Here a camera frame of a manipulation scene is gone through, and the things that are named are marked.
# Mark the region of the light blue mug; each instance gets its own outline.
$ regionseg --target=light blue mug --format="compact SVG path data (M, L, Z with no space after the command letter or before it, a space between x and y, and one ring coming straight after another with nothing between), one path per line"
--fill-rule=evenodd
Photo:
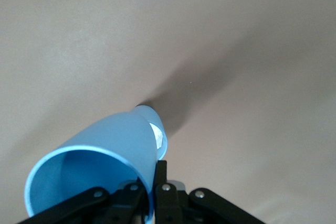
M27 212L31 217L95 186L112 194L123 182L139 178L149 197L150 223L155 167L166 151L162 122L151 107L110 115L37 162L25 186Z

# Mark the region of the white light patch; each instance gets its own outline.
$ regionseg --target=white light patch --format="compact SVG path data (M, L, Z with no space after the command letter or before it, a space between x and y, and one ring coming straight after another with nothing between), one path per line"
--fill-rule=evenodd
M152 126L154 135L155 135L155 140L156 140L156 148L159 149L162 146L162 140L163 140L163 134L162 131L155 126L154 124L150 123L150 125Z

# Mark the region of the silver screw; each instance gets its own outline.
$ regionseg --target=silver screw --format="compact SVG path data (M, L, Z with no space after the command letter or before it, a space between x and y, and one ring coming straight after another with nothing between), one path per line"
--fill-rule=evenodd
M202 199L202 198L204 198L205 194L204 194L204 192L202 192L202 191L196 191L196 192L195 192L195 196L196 196L197 198Z
M164 191L169 191L169 190L170 190L170 185L168 185L168 184L164 184L164 185L162 186L162 190L164 190Z
M136 191L138 188L139 188L138 185L131 185L130 190Z
M94 192L94 198L98 198L98 197L100 197L100 196L102 196L103 195L103 192L102 191L96 191L96 192Z

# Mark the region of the gray surface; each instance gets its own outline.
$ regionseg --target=gray surface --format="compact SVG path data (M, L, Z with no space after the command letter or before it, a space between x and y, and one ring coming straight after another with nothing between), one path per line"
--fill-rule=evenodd
M156 102L169 178L267 223L334 223L336 0L0 0L0 216L32 166Z

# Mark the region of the bolt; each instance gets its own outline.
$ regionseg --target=bolt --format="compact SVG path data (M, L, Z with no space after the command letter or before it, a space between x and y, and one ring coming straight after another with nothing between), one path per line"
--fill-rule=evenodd
M95 191L93 196L94 196L94 198L98 198L102 195L103 195L103 192L99 190L99 191Z
M164 185L162 186L162 190L164 190L164 191L169 191L169 190L170 190L170 185L168 185L168 184L164 184Z
M130 190L131 191L136 191L138 188L139 188L138 185L133 184L133 185L131 185Z
M195 196L197 197L197 198L200 198L200 199L202 199L202 198L204 198L204 192L202 192L202 191L196 191L195 192Z

